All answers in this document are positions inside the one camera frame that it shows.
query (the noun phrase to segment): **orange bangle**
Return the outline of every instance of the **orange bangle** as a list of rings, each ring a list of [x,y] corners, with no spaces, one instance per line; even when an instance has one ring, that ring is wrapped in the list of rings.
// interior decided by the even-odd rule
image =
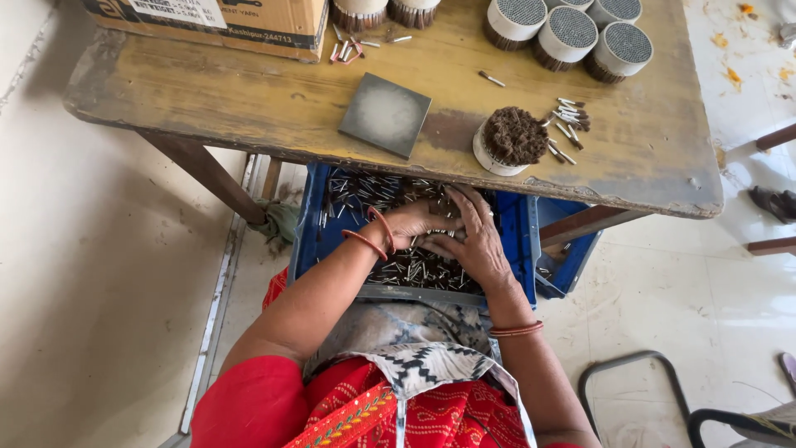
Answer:
[[[535,324],[528,325],[526,327],[517,327],[517,328],[494,328],[490,329],[490,336],[492,337],[506,337],[506,336],[520,336],[520,335],[527,335],[533,332],[537,332],[544,327],[541,320],[537,320]]]
[[[367,238],[351,230],[343,230],[342,233],[343,233],[343,238],[345,239],[348,239],[348,237],[355,237],[359,241],[364,242],[366,245],[370,246],[371,249],[375,250],[376,253],[378,253],[379,258],[381,258],[384,261],[387,261],[387,254],[384,253],[384,251],[381,250],[379,246],[376,246],[375,244],[373,244],[373,242],[371,242]]]
[[[387,223],[387,219],[384,218],[378,210],[373,208],[373,206],[368,207],[368,218],[371,218],[373,215],[376,216],[376,219],[384,225],[384,229],[387,230],[387,239],[390,241],[390,246],[387,248],[389,249],[390,253],[396,252],[396,243],[395,240],[392,238],[392,229],[390,229],[390,225]]]

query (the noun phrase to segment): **woman's left hand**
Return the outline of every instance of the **woman's left hand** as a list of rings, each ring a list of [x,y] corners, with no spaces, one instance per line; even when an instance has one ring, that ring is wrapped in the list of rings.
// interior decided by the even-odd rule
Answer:
[[[410,202],[405,206],[388,211],[384,214],[392,230],[396,250],[409,249],[412,239],[417,235],[425,235],[429,230],[459,230],[464,227],[461,218],[445,218],[431,212],[428,199]]]

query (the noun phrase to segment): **woman's hand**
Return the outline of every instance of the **woman's hand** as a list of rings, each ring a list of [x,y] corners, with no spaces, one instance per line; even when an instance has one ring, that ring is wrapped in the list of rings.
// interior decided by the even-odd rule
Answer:
[[[457,185],[448,187],[446,192],[462,212],[467,236],[460,242],[446,234],[431,234],[423,238],[420,247],[445,258],[457,259],[487,294],[514,288],[517,280],[503,254],[490,205],[472,187]]]
[[[412,239],[429,230],[458,230],[464,227],[461,218],[445,218],[431,212],[432,201],[421,199],[388,211],[384,218],[392,230],[396,250],[409,249]]]

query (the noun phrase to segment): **metal square plate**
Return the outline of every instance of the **metal square plate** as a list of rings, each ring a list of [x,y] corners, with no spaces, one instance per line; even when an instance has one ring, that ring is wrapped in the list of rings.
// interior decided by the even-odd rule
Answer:
[[[429,106],[428,96],[365,73],[338,132],[409,159]]]

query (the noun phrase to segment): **cardboard box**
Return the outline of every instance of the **cardboard box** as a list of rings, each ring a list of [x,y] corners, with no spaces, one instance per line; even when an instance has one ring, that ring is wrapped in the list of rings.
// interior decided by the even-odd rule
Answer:
[[[102,26],[318,62],[326,0],[81,0]]]

